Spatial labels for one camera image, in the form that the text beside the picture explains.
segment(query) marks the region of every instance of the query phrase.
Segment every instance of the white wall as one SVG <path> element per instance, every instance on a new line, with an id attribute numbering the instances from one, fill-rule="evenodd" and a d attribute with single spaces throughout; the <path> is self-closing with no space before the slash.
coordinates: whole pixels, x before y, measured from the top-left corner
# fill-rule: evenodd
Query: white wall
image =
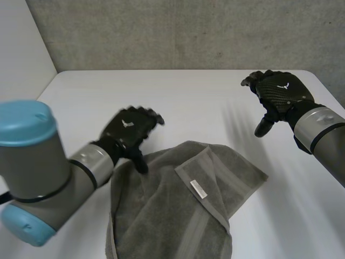
<path id="1" fill-rule="evenodd" d="M 56 74 L 25 0 L 0 0 L 0 101 L 37 99 Z"/>

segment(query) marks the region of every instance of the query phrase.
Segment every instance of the blue cap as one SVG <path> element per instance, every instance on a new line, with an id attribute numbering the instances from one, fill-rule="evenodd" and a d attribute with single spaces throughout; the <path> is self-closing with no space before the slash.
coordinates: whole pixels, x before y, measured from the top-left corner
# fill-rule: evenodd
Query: blue cap
<path id="1" fill-rule="evenodd" d="M 46 104 L 34 100 L 0 104 L 0 146 L 31 146 L 56 132 L 55 118 Z"/>
<path id="2" fill-rule="evenodd" d="M 34 247 L 43 246 L 56 233 L 41 219 L 11 204 L 2 211 L 1 219 L 9 231 Z"/>

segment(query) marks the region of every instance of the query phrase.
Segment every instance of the black band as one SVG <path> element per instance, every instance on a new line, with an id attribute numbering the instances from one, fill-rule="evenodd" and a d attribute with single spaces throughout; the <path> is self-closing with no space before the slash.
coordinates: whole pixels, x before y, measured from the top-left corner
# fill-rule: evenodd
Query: black band
<path id="1" fill-rule="evenodd" d="M 66 180 L 66 182 L 63 185 L 61 185 L 60 188 L 58 188 L 54 192 L 51 192 L 51 193 L 49 193 L 47 195 L 44 195 L 44 196 L 39 196 L 39 197 L 36 197 L 36 198 L 31 198 L 31 199 L 17 198 L 15 196 L 12 196 L 12 197 L 13 197 L 13 199 L 15 199 L 16 201 L 19 201 L 21 203 L 34 203 L 34 202 L 43 201 L 43 200 L 49 199 L 49 198 L 57 195 L 58 193 L 60 193 L 69 184 L 71 179 L 72 179 L 72 173 L 70 173 L 68 179 Z"/>
<path id="2" fill-rule="evenodd" d="M 13 197 L 10 194 L 10 192 L 6 192 L 6 193 L 3 193 L 3 194 L 0 195 L 0 205 L 4 204 L 6 202 L 9 202 L 11 200 L 13 200 Z"/>
<path id="3" fill-rule="evenodd" d="M 93 175 L 93 173 L 90 171 L 90 169 L 88 169 L 86 166 L 84 166 L 78 160 L 71 159 L 70 163 L 75 165 L 75 166 L 78 166 L 81 170 L 83 170 L 87 174 L 87 176 L 90 178 L 90 180 L 92 182 L 93 188 L 96 190 L 97 189 L 97 181 L 96 181 L 96 178 Z"/>
<path id="4" fill-rule="evenodd" d="M 313 140 L 313 142 L 311 143 L 310 145 L 310 152 L 311 153 L 314 153 L 314 148 L 316 146 L 316 144 L 319 142 L 320 139 L 322 139 L 323 136 L 325 136 L 327 133 L 329 133 L 330 131 L 334 130 L 335 128 L 339 128 L 339 127 L 342 127 L 342 126 L 345 126 L 345 122 L 340 122 L 340 123 L 337 123 L 337 124 L 333 124 L 332 126 L 324 129 L 323 131 L 321 131 L 319 133 L 319 135 L 317 135 L 315 137 L 315 139 Z"/>

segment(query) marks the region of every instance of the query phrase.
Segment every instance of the white table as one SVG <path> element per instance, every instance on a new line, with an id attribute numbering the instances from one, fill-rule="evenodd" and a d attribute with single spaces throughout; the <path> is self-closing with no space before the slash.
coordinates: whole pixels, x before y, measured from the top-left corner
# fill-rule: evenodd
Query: white table
<path id="1" fill-rule="evenodd" d="M 107 121 L 132 104 L 151 107 L 166 121 L 142 145 L 144 153 L 186 140 L 224 144 L 268 174 L 230 219 L 233 259 L 345 258 L 345 189 L 297 148 L 286 123 L 274 125 L 262 139 L 254 136 L 265 110 L 249 88 L 240 86 L 250 72 L 69 71 L 57 75 L 39 100 L 52 108 L 67 155 L 97 139 Z M 292 72 L 316 102 L 345 117 L 313 74 Z M 44 247 L 31 247 L 0 225 L 1 258 L 105 258 L 108 213 L 106 185 Z"/>

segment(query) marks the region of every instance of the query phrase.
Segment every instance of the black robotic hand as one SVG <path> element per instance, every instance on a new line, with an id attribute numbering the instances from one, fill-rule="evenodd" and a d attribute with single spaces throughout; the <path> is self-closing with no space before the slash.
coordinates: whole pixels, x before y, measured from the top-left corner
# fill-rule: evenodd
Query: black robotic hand
<path id="1" fill-rule="evenodd" d="M 307 87 L 289 72 L 253 72 L 241 82 L 241 85 L 249 86 L 267 110 L 255 129 L 255 136 L 259 138 L 266 135 L 278 121 L 288 122 L 294 130 L 295 124 L 303 114 L 322 106 L 314 102 Z M 300 149 L 307 152 L 298 139 L 295 138 L 295 141 Z"/>
<path id="2" fill-rule="evenodd" d="M 131 106 L 118 112 L 105 127 L 96 144 L 110 153 L 109 155 L 114 159 L 131 159 L 136 170 L 146 174 L 148 167 L 139 146 L 157 123 L 164 125 L 164 120 L 152 109 Z"/>

